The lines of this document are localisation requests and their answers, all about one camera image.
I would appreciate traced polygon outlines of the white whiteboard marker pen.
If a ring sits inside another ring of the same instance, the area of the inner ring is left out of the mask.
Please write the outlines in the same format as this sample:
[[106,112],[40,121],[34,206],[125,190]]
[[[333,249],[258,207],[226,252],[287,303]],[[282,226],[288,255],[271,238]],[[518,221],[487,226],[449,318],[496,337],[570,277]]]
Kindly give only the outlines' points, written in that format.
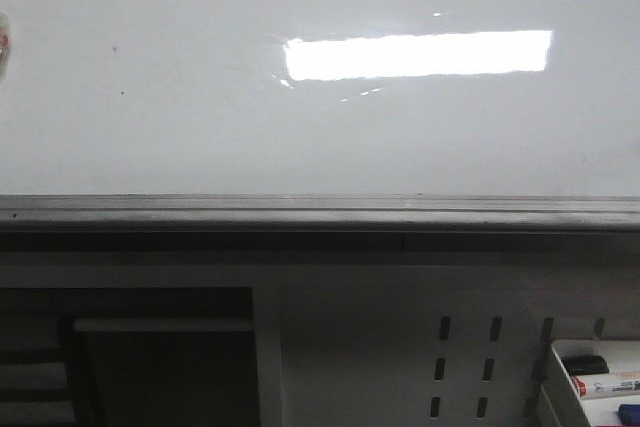
[[0,13],[0,79],[6,75],[11,53],[11,28],[8,16]]

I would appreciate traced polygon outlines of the red cap white marker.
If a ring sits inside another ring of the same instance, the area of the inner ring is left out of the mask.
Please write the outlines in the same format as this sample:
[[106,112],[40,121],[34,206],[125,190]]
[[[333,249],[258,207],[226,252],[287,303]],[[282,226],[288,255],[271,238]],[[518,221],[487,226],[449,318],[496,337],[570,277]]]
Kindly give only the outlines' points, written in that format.
[[571,376],[571,383],[583,400],[639,394],[639,373],[618,372]]

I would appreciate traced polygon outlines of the blue cap marker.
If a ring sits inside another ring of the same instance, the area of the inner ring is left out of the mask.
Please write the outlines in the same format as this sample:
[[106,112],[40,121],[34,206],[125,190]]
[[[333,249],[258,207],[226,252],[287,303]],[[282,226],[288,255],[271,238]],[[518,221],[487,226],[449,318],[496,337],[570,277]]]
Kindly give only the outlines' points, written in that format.
[[639,426],[640,405],[620,404],[618,407],[618,417],[623,426]]

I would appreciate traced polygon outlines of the white slotted pegboard panel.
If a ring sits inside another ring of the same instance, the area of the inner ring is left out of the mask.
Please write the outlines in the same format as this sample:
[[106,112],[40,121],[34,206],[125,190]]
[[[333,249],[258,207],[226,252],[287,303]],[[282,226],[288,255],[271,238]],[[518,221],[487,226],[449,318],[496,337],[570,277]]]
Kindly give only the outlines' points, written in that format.
[[256,426],[543,426],[551,343],[639,336],[634,252],[6,253],[5,288],[246,287]]

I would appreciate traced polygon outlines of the dark cabinet with white shelf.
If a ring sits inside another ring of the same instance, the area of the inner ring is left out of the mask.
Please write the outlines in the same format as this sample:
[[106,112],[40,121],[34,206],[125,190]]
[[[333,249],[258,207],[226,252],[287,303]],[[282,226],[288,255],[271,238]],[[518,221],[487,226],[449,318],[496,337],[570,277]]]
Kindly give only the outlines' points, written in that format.
[[256,426],[246,287],[5,288],[5,426]]

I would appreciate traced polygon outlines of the dark grey whiteboard tray rail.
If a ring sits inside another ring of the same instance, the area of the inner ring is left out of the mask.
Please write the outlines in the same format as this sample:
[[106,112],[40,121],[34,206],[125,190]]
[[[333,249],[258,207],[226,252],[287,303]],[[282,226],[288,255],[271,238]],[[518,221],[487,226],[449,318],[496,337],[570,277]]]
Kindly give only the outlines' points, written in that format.
[[5,195],[5,252],[637,249],[635,197]]

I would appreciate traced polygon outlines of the white glossy whiteboard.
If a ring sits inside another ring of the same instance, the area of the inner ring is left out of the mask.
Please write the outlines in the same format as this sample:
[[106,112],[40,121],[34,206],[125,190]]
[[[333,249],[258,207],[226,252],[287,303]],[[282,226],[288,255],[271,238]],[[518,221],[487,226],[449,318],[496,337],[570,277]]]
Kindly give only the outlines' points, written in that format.
[[639,193],[639,0],[1,14],[5,194]]

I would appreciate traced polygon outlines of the white marker storage bin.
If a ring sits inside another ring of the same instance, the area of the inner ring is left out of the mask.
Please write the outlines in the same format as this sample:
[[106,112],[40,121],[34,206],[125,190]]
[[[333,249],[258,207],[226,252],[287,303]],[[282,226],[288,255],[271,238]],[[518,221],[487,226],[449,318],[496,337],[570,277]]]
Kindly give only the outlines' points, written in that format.
[[546,379],[541,384],[538,405],[539,422],[543,426],[623,426],[618,417],[620,404],[639,404],[634,396],[583,400],[578,397],[570,376],[563,367],[563,357],[600,355],[609,373],[639,373],[637,340],[570,340],[551,343]]

